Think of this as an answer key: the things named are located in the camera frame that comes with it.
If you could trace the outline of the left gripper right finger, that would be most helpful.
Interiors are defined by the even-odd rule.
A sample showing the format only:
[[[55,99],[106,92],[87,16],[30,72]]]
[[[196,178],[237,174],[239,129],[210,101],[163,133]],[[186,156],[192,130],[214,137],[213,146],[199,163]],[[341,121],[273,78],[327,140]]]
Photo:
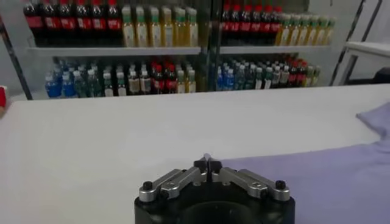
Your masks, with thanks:
[[[272,181],[247,169],[235,170],[208,156],[208,197],[213,200],[238,201],[233,194],[246,194],[257,200],[271,198],[289,201],[290,189],[283,180]]]

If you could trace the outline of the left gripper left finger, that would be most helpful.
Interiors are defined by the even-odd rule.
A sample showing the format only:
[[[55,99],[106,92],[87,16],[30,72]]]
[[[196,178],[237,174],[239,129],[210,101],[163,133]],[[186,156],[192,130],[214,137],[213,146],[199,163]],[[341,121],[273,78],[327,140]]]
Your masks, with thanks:
[[[153,202],[159,195],[168,194],[168,199],[177,198],[189,184],[201,184],[207,180],[209,155],[193,162],[187,170],[173,169],[155,181],[145,181],[139,189],[138,199]]]

